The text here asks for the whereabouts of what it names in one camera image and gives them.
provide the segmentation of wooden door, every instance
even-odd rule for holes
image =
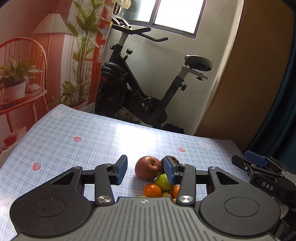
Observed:
[[[281,85],[293,31],[294,13],[282,0],[244,1],[228,62],[196,136],[247,147]]]

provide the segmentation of wall mural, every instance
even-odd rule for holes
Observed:
[[[0,25],[0,154],[56,105],[82,110],[95,102],[115,5],[115,0],[23,1],[18,25],[15,20]],[[0,16],[19,11],[18,4],[10,0]]]

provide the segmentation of blue plaid tablecloth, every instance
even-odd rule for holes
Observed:
[[[245,172],[232,165],[233,155],[242,155],[230,140],[216,140],[177,134],[93,115],[58,105],[25,135],[0,169],[0,240],[11,240],[16,232],[9,208],[19,196],[73,166],[94,169],[128,157],[128,169],[119,196],[142,196],[147,184],[139,180],[134,167],[142,156],[175,156],[199,170],[220,167],[247,181]],[[94,186],[86,185],[84,195],[94,200]],[[205,185],[197,185],[197,199],[206,196]]]

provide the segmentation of orange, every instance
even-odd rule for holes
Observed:
[[[144,187],[144,195],[147,197],[161,197],[162,191],[156,184],[148,184]]]
[[[174,187],[174,189],[172,190],[172,198],[174,199],[174,198],[177,198],[177,196],[178,196],[178,192],[179,192],[179,189],[180,189],[180,185],[176,185],[175,187]]]

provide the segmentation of white wall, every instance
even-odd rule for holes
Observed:
[[[218,84],[220,82],[221,76],[223,74],[226,63],[228,61],[229,54],[230,54],[231,49],[232,49],[232,44],[234,42],[234,39],[235,39],[235,36],[236,36],[236,33],[237,33],[237,28],[238,28],[238,25],[239,25],[241,14],[242,14],[242,7],[243,7],[243,0],[239,0],[238,4],[237,4],[237,7],[236,7],[235,15],[234,15],[234,18],[233,18],[232,26],[231,26],[231,29],[230,29],[229,38],[228,38],[228,41],[226,43],[226,47],[225,47],[225,49],[223,51],[223,54],[221,56],[221,62],[219,64],[219,68],[218,68],[218,70],[216,72],[216,76],[214,78],[214,81],[212,82],[212,86],[209,88],[208,93],[205,96],[206,104],[204,105],[203,110],[201,111],[201,114],[197,115],[195,117],[195,120],[193,122],[195,124],[195,127],[192,129],[193,132],[195,132],[195,130],[197,129],[197,127],[198,127],[198,125],[199,125],[199,123],[201,121],[202,115],[204,114],[204,112],[206,111],[208,105],[210,104],[210,102],[211,102],[211,100],[212,100],[212,98],[213,98],[213,96],[215,94],[215,91],[216,91],[216,89],[218,87]]]
[[[225,48],[231,38],[235,14],[241,9],[243,0],[207,0],[196,39],[182,35],[152,29],[148,35],[154,38],[167,36],[168,41],[155,43],[138,35],[129,36],[122,53],[127,48],[133,54],[127,59],[133,74],[146,95],[161,99],[175,76],[184,65],[186,54],[196,54],[208,58],[213,63],[210,72],[204,72],[208,80],[200,81],[188,74],[184,84],[187,89],[178,90],[166,108],[168,120],[180,126],[186,134],[193,134],[209,99],[217,73],[225,56]],[[103,63],[110,58],[109,46],[116,44],[121,33],[111,30],[107,40]]]

